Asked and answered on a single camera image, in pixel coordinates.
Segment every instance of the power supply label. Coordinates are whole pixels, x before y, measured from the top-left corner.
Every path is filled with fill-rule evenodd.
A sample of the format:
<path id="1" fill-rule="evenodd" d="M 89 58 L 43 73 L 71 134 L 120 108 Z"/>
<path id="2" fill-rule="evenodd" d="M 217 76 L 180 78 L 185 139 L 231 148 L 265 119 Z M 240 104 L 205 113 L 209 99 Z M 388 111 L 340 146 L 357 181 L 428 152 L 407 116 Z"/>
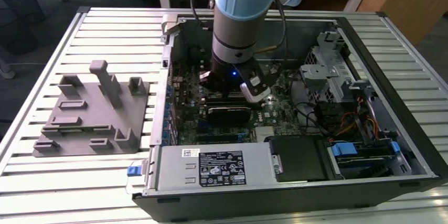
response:
<path id="1" fill-rule="evenodd" d="M 245 185 L 243 151 L 199 154 L 201 187 Z"/>

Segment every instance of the blue drive latch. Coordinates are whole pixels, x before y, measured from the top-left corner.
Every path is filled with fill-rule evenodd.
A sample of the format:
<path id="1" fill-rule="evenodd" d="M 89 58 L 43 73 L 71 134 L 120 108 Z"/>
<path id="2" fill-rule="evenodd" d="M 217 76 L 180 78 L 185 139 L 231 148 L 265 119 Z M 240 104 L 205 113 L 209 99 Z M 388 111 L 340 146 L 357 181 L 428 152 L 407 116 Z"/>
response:
<path id="1" fill-rule="evenodd" d="M 336 143 L 331 147 L 335 157 L 340 155 L 356 155 L 357 151 L 353 143 Z"/>
<path id="2" fill-rule="evenodd" d="M 397 154 L 401 151 L 400 145 L 397 142 L 392 141 L 391 142 L 392 149 L 395 151 L 395 154 Z"/>
<path id="3" fill-rule="evenodd" d="M 141 176 L 141 165 L 128 167 L 128 177 Z"/>

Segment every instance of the metal bracket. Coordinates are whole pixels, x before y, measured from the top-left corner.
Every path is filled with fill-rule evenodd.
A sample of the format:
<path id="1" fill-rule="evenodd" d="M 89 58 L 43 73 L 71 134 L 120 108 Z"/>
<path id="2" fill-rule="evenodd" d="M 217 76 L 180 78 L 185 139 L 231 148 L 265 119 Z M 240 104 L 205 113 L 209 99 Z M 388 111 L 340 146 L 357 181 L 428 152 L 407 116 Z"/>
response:
<path id="1" fill-rule="evenodd" d="M 281 160 L 279 155 L 272 155 L 272 166 L 276 174 L 283 173 Z"/>
<path id="2" fill-rule="evenodd" d="M 371 87 L 371 82 L 368 80 L 359 80 L 359 81 L 344 81 L 341 85 L 341 90 L 344 93 L 344 99 L 352 97 L 353 90 L 364 90 Z"/>
<path id="3" fill-rule="evenodd" d="M 332 50 L 340 50 L 343 45 L 345 44 L 345 41 L 339 32 L 327 31 L 317 36 L 317 43 L 321 47 L 327 46 Z"/>
<path id="4" fill-rule="evenodd" d="M 327 86 L 328 79 L 337 77 L 336 69 L 328 68 L 324 65 L 303 65 L 300 67 L 303 81 L 312 92 L 319 92 Z"/>
<path id="5" fill-rule="evenodd" d="M 180 31 L 180 23 L 184 23 L 185 20 L 179 20 L 177 22 L 177 15 L 165 14 L 161 18 L 161 37 L 160 41 L 168 45 L 169 43 L 169 35 L 177 33 Z"/>

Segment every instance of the electronic component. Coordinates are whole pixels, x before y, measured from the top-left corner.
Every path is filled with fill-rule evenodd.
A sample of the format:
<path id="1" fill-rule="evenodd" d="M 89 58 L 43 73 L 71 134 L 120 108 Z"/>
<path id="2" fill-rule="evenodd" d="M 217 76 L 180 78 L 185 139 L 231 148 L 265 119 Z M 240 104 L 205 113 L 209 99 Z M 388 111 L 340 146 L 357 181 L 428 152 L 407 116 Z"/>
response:
<path id="1" fill-rule="evenodd" d="M 200 144 L 235 144 L 241 142 L 240 135 L 220 135 L 220 136 L 199 136 L 197 142 Z"/>
<path id="2" fill-rule="evenodd" d="M 328 131 L 333 132 L 340 128 L 341 118 L 347 112 L 355 110 L 353 103 L 328 103 L 317 102 L 315 107 L 315 115 L 317 122 L 324 125 Z"/>
<path id="3" fill-rule="evenodd" d="M 324 137 L 271 136 L 267 141 L 283 168 L 283 172 L 276 174 L 279 182 L 343 179 L 335 173 Z"/>
<path id="4" fill-rule="evenodd" d="M 244 124 L 251 119 L 251 109 L 247 107 L 219 107 L 208 109 L 207 120 L 211 124 Z"/>

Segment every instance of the aluminum extrusion table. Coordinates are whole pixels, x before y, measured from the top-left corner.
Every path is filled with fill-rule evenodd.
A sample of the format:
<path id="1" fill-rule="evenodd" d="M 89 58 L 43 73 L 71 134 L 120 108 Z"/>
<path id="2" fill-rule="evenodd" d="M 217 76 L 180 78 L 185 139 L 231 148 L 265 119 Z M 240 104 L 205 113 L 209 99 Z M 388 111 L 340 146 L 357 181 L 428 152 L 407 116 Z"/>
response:
<path id="1" fill-rule="evenodd" d="M 127 194 L 127 167 L 148 157 L 157 83 L 164 80 L 161 22 L 184 9 L 91 8 L 79 12 L 0 143 L 0 222 L 156 223 Z M 448 86 L 387 17 L 375 13 L 287 12 L 287 16 L 345 16 L 441 156 L 448 159 Z M 31 153 L 56 104 L 63 74 L 95 81 L 89 62 L 107 60 L 119 81 L 151 82 L 141 148 L 136 154 L 45 157 Z M 353 63 L 360 76 L 363 70 Z M 447 223 L 448 189 L 411 193 L 371 208 L 255 216 L 196 223 Z"/>

